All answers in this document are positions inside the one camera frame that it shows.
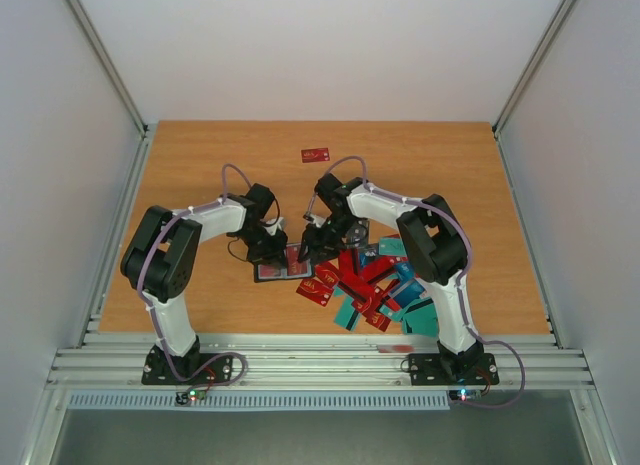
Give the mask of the red VIP card gold text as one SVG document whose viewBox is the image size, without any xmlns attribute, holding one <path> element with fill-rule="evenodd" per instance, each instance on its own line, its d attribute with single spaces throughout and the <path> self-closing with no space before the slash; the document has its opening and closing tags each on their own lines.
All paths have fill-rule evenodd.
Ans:
<svg viewBox="0 0 640 465">
<path fill-rule="evenodd" d="M 289 244 L 286 248 L 288 278 L 308 277 L 312 274 L 309 261 L 300 262 L 298 260 L 299 250 L 299 244 Z"/>
</svg>

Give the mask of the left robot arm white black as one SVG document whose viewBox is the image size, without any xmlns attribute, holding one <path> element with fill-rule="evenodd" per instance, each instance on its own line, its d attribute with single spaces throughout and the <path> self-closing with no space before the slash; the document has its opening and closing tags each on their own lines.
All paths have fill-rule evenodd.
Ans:
<svg viewBox="0 0 640 465">
<path fill-rule="evenodd" d="M 160 206 L 144 214 L 120 264 L 121 274 L 145 303 L 156 341 L 143 366 L 145 385 L 229 384 L 234 353 L 203 354 L 186 306 L 185 290 L 199 245 L 227 235 L 247 246 L 252 265 L 285 267 L 282 219 L 265 220 L 277 204 L 271 190 L 253 184 L 244 195 L 181 211 Z"/>
</svg>

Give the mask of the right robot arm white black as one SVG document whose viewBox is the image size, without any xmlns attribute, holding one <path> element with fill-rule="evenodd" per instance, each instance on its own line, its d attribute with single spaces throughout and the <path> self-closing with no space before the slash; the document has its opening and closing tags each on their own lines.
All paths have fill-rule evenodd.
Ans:
<svg viewBox="0 0 640 465">
<path fill-rule="evenodd" d="M 317 181 L 313 196 L 328 207 L 330 215 L 324 220 L 311 213 L 305 216 L 308 225 L 299 259 L 316 265 L 336 258 L 359 219 L 396 230 L 418 282 L 435 305 L 442 372 L 452 383 L 473 374 L 484 345 L 472 323 L 466 291 L 472 252 L 446 200 L 436 194 L 426 199 L 405 197 L 360 177 L 343 183 L 331 173 Z"/>
</svg>

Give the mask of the black leather card holder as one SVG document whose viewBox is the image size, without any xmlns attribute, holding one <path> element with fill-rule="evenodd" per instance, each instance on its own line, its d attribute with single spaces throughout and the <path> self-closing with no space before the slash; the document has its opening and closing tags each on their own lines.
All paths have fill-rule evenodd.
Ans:
<svg viewBox="0 0 640 465">
<path fill-rule="evenodd" d="M 299 243 L 293 243 L 287 246 L 285 250 L 287 263 L 284 267 L 272 265 L 255 265 L 254 282 L 261 283 L 313 278 L 315 276 L 315 271 L 313 266 L 311 265 L 311 262 L 309 260 L 299 262 L 299 251 Z"/>
</svg>

